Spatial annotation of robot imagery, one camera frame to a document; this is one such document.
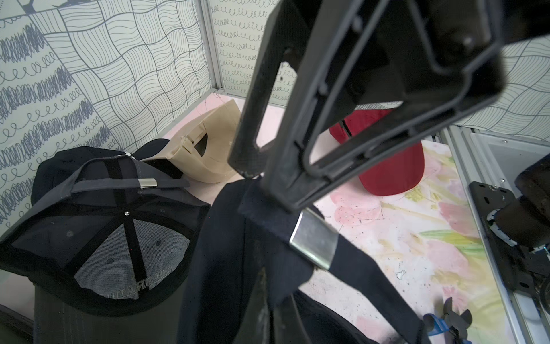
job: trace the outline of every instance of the pink surface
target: pink surface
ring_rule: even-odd
[[[228,96],[209,96],[165,137],[171,137],[188,121],[229,100]],[[244,100],[235,100],[242,109]],[[259,146],[276,136],[283,113],[284,109],[268,106],[257,139]],[[328,131],[322,133],[310,161],[318,160],[337,146]],[[420,184],[412,190],[374,196],[355,177],[320,199],[316,206],[340,234],[377,261],[418,315],[441,315],[443,301],[453,297],[457,310],[468,308],[472,312],[470,341],[513,343],[449,147],[427,141],[422,146],[425,169]],[[235,176],[228,182],[240,178]],[[209,203],[225,185],[190,182],[189,191]],[[363,295],[328,272],[316,270],[300,289],[346,318],[367,337],[380,343],[395,338],[395,331]],[[431,340],[444,342],[441,335]]]

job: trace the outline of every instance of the patterned wallpaper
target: patterned wallpaper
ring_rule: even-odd
[[[135,151],[211,88],[194,0],[0,0],[0,234],[41,161]]]
[[[278,0],[210,0],[222,84],[231,95],[246,97],[267,17]],[[296,72],[282,63],[270,103],[285,106]]]
[[[458,125],[490,132],[550,140],[550,36],[506,46],[508,83],[494,104]]]

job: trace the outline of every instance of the beige baseball cap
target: beige baseball cap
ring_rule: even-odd
[[[240,116],[237,103],[231,100],[184,125],[158,154],[142,161],[168,159],[199,182],[224,182],[237,173],[227,158]],[[205,135],[206,149],[201,156],[195,146]]]

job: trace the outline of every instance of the black metal bracket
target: black metal bracket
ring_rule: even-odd
[[[282,0],[269,16],[229,164],[289,211],[492,103],[504,86],[499,0]],[[538,31],[548,29],[542,25]],[[277,70],[298,72],[277,138],[256,136]],[[358,104],[403,101],[310,163]]]
[[[550,261],[546,254],[531,254],[527,247],[509,246],[489,229],[487,221],[491,211],[502,209],[514,201],[514,194],[510,190],[478,182],[470,183],[470,194],[483,223],[482,235],[487,237],[504,285],[509,290],[537,296],[536,280],[542,280],[550,274]]]

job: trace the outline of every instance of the red baseball cap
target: red baseball cap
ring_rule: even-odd
[[[343,122],[351,136],[355,136],[392,110],[355,110]],[[333,125],[329,131],[340,144],[349,139],[348,131],[342,123]],[[359,175],[359,180],[371,194],[388,196],[417,186],[423,174],[424,152],[422,144],[418,142],[371,167]]]

